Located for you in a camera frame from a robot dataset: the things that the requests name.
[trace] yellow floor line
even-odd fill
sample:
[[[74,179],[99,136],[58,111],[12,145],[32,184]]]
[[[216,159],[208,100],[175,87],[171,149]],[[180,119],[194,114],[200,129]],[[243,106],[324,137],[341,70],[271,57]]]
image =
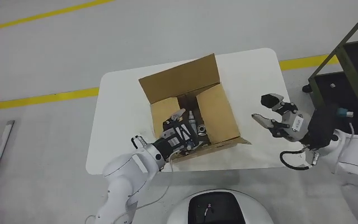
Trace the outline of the yellow floor line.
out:
[[[280,61],[281,71],[319,66],[327,58],[327,56],[328,54],[292,60],[282,60]],[[337,57],[334,56],[327,64],[338,63],[339,61]]]
[[[15,26],[17,24],[22,24],[24,22],[30,22],[30,21],[33,21],[33,20],[39,20],[41,18],[46,18],[46,17],[50,17],[50,16],[56,16],[56,15],[59,15],[59,14],[73,12],[73,11],[80,10],[80,9],[83,9],[83,8],[88,8],[88,7],[96,6],[96,5],[99,5],[99,4],[104,4],[104,3],[107,3],[107,2],[113,2],[113,1],[115,1],[115,0],[94,0],[92,2],[79,4],[77,6],[70,6],[70,7],[67,7],[67,8],[62,8],[60,10],[46,12],[46,13],[38,14],[38,15],[35,15],[35,16],[30,16],[30,17],[27,17],[27,18],[21,18],[21,19],[18,19],[18,20],[14,20],[14,21],[11,21],[11,22],[6,22],[4,24],[0,24],[0,29],[2,29],[4,27],[8,27],[8,26]]]
[[[327,56],[328,54],[313,56],[308,58],[282,60],[280,61],[280,67],[282,71],[299,69],[299,68],[317,67],[324,61],[324,59]],[[337,64],[337,63],[338,63],[338,59],[336,58],[336,56],[334,56],[329,61],[328,64]],[[84,98],[84,97],[98,96],[99,90],[100,90],[99,87],[95,87],[95,88],[88,88],[85,90],[75,90],[71,92],[61,92],[58,94],[50,94],[50,95],[34,96],[34,97],[18,99],[18,100],[2,101],[0,102],[0,109],[15,108],[18,106],[29,106],[33,104],[44,104],[47,102],[56,102],[56,101],[73,100],[73,99]]]
[[[50,94],[44,96],[34,96],[18,100],[9,100],[0,102],[0,109],[15,108],[18,106],[29,106],[33,104],[44,104],[46,102],[56,102],[63,100],[74,100],[78,98],[98,96],[100,88],[87,88],[85,90],[75,90],[71,92],[61,92],[59,94]]]

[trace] cardboard box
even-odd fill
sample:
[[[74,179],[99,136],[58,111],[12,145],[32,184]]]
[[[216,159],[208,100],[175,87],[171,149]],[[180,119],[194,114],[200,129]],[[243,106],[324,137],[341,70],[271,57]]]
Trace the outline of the cardboard box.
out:
[[[163,122],[180,110],[183,98],[196,99],[200,116],[211,145],[197,149],[182,160],[215,152],[238,143],[250,144],[240,131],[226,97],[216,65],[215,55],[182,64],[139,80],[152,112],[154,134],[159,138]]]

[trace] floor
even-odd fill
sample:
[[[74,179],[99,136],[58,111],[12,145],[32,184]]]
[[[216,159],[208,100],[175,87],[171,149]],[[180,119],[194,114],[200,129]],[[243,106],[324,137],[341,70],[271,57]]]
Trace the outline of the floor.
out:
[[[2,0],[0,24],[83,2]],[[269,47],[280,60],[327,54],[358,21],[357,7],[354,0],[117,0],[0,29],[0,100],[96,87],[109,71],[212,52]],[[313,105],[300,89],[314,69],[283,72],[291,100],[308,112]],[[96,97],[89,97],[0,111],[0,129],[16,121],[0,162],[1,224],[82,223],[96,213],[107,183],[85,169],[95,107]],[[162,193],[169,175],[156,177],[142,203]],[[134,223],[164,222],[180,199],[211,188],[255,197],[278,224],[358,223],[324,164],[307,172],[183,172],[174,180],[162,201],[138,211]]]

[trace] white table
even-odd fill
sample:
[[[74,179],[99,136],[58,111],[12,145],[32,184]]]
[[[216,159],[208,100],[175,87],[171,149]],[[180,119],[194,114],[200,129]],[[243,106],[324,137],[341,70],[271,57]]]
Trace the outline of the white table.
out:
[[[102,77],[87,155],[88,173],[101,174],[113,158],[133,152],[130,139],[135,135],[142,135],[147,142],[155,141],[149,102],[138,79],[189,61],[110,72]],[[300,150],[301,144],[273,138],[251,118],[252,113],[259,113],[281,120],[279,114],[260,104],[261,95],[276,93],[289,101],[276,53],[263,48],[222,54],[216,55],[216,62],[241,136],[252,145],[238,144],[178,162],[173,166],[174,171],[282,167],[279,153]],[[304,155],[286,158],[293,165],[304,161]]]

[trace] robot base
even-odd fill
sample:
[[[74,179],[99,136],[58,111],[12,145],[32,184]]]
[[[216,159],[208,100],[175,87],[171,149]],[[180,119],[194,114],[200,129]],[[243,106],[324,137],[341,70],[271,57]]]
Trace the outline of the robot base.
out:
[[[193,194],[179,202],[167,224],[274,224],[262,204],[235,190],[214,189]]]

